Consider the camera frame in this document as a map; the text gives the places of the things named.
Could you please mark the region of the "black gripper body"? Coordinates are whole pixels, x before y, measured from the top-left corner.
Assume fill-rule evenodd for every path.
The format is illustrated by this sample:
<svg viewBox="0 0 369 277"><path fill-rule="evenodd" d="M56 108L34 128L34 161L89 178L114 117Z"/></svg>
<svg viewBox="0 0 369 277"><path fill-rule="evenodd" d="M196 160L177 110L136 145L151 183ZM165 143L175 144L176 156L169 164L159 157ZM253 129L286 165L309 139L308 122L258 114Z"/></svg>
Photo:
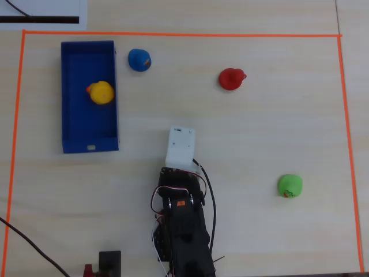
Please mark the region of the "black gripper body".
<svg viewBox="0 0 369 277"><path fill-rule="evenodd" d="M204 182L204 178L195 172L162 167L158 186L187 189L189 193L198 193L201 192L200 181Z"/></svg>

